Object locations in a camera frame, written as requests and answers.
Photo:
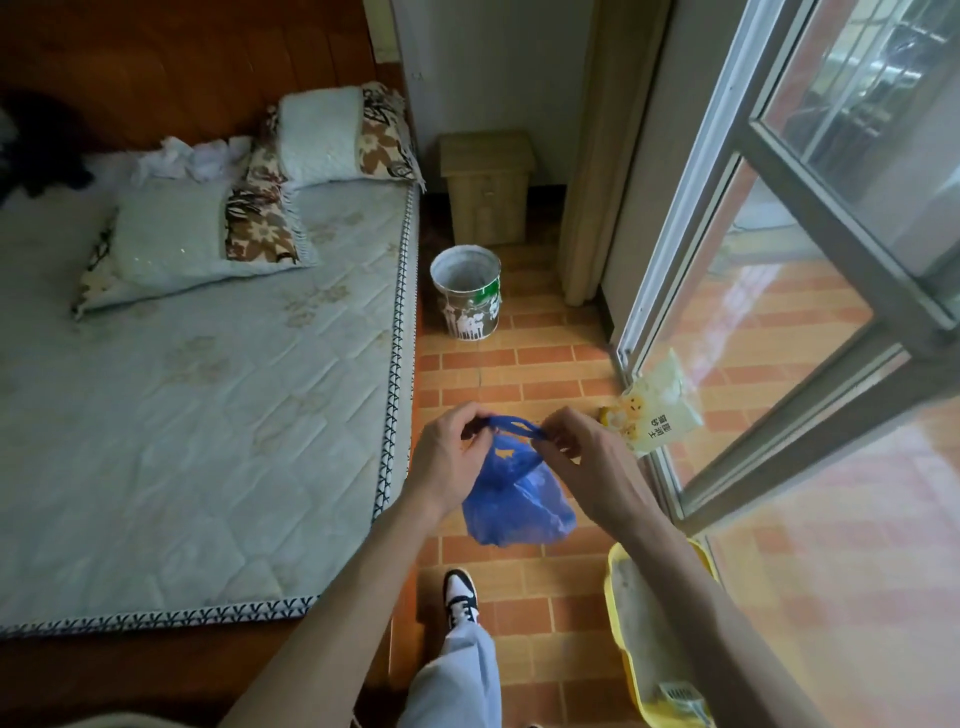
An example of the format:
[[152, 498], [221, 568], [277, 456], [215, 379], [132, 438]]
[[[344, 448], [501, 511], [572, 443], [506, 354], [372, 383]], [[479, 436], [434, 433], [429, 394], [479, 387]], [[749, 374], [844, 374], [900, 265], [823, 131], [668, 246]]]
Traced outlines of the person's left hand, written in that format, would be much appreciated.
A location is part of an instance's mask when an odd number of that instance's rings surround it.
[[494, 416], [494, 411], [480, 403], [467, 401], [431, 420], [421, 431], [401, 501], [412, 505], [429, 530], [437, 528], [473, 491], [494, 443], [484, 432], [471, 445], [462, 445], [464, 425], [474, 417]]

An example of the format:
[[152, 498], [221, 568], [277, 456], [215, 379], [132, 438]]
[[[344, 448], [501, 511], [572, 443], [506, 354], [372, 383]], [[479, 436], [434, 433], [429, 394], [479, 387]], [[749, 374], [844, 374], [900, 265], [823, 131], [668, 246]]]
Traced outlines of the person's right hand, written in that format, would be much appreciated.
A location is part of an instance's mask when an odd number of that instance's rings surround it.
[[620, 543], [670, 521], [644, 479], [637, 458], [621, 437], [570, 407], [550, 414], [540, 426], [546, 439], [570, 437], [570, 467], [551, 468], [582, 512]]

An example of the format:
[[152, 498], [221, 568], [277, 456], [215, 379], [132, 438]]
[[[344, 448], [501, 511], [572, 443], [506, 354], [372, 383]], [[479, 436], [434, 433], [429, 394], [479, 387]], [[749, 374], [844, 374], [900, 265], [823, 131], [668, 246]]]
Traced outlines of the blue plastic bag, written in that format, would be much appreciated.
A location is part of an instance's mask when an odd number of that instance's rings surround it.
[[467, 534], [482, 546], [549, 545], [566, 539], [577, 519], [561, 484], [533, 443], [546, 432], [524, 418], [491, 416], [479, 425], [493, 442], [462, 504]]

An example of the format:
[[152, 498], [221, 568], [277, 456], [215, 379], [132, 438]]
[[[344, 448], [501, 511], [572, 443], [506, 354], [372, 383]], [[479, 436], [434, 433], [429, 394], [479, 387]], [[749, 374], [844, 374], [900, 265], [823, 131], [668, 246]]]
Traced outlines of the person's left forearm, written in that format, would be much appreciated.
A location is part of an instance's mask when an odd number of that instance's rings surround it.
[[218, 728], [349, 728], [405, 580], [463, 498], [409, 481]]

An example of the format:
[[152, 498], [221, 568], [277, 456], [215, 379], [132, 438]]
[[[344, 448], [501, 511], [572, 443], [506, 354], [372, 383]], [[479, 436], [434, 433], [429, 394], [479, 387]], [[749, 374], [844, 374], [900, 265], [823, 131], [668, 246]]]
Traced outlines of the person's right forearm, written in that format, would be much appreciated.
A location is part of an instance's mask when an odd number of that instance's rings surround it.
[[616, 540], [663, 609], [717, 728], [832, 728], [665, 515], [645, 505], [625, 515]]

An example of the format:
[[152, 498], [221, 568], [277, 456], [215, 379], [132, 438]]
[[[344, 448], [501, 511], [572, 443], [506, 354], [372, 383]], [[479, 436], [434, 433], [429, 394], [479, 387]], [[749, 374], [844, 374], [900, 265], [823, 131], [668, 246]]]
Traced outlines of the white and green paint bucket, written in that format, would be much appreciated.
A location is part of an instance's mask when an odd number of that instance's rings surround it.
[[429, 274], [448, 334], [465, 342], [492, 336], [502, 304], [502, 265], [490, 249], [455, 245], [435, 257]]

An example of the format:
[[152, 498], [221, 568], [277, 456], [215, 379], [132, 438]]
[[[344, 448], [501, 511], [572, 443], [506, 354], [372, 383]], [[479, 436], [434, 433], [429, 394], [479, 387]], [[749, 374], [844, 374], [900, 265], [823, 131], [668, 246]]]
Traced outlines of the black and white sneaker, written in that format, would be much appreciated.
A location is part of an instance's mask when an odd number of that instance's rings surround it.
[[465, 624], [478, 624], [479, 599], [470, 574], [460, 568], [448, 570], [442, 582], [443, 606], [448, 631]]

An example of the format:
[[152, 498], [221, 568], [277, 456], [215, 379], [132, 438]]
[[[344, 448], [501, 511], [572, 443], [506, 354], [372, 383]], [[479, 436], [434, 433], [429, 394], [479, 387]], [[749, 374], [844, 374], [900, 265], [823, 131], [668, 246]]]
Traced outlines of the light blue quilted mattress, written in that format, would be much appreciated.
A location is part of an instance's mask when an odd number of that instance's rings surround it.
[[96, 167], [0, 206], [0, 640], [300, 618], [405, 478], [421, 189], [303, 189], [318, 267], [75, 319]]

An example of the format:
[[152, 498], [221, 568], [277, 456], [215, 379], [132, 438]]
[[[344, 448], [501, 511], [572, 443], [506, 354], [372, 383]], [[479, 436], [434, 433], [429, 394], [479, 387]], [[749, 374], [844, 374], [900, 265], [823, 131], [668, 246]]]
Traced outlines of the grey litter scoop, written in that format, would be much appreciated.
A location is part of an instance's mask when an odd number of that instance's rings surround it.
[[702, 728], [714, 728], [706, 699], [696, 686], [688, 681], [660, 681], [656, 687], [675, 711], [696, 718]]

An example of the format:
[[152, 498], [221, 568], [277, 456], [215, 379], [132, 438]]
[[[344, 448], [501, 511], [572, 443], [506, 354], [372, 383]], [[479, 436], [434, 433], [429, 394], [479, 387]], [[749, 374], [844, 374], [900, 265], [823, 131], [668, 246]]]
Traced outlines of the beige curtain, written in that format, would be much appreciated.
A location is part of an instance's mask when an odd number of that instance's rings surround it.
[[674, 0], [594, 0], [580, 132], [558, 237], [565, 304], [597, 292]]

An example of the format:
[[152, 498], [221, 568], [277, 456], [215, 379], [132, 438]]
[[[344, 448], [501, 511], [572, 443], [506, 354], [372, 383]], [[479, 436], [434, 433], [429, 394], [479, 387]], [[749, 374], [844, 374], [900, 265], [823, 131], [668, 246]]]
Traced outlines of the small floral edged pillow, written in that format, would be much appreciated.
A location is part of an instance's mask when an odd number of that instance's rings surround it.
[[247, 186], [278, 192], [361, 179], [426, 189], [399, 91], [374, 80], [289, 94], [268, 108]]

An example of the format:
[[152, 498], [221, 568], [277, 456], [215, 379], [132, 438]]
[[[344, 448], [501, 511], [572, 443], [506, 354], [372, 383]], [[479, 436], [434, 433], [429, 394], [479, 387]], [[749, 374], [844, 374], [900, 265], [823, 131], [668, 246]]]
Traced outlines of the large floral edged pillow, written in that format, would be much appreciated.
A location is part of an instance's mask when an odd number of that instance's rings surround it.
[[121, 195], [71, 310], [80, 319], [93, 310], [319, 263], [280, 185], [151, 178]]

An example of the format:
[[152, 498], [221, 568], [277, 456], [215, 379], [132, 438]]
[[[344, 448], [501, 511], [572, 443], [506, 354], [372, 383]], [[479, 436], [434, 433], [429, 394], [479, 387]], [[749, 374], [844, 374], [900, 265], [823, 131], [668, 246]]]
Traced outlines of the crumpled white cloth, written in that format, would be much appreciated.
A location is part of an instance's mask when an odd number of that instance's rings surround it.
[[158, 149], [138, 157], [131, 182], [141, 186], [152, 178], [189, 179], [198, 183], [239, 179], [249, 163], [253, 139], [240, 135], [191, 146], [166, 137]]

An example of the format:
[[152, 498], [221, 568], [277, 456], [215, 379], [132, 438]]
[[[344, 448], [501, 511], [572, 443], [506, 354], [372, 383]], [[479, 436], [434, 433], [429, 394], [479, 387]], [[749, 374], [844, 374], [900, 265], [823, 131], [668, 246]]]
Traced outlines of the black fluffy object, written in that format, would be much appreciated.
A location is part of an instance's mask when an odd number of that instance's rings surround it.
[[17, 188], [35, 199], [47, 188], [93, 184], [84, 160], [87, 125], [78, 111], [30, 89], [4, 91], [0, 109], [15, 127], [14, 137], [0, 146], [0, 207]]

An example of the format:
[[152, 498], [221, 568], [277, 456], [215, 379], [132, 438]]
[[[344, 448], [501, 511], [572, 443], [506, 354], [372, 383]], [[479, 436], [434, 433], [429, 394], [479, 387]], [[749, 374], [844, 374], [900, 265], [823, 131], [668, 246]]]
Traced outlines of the wooden bed frame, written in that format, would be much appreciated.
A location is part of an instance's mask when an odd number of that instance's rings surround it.
[[[378, 80], [390, 0], [0, 0], [0, 91], [43, 91], [98, 151], [250, 133], [286, 93]], [[0, 728], [140, 713], [219, 722], [296, 620], [0, 640]]]

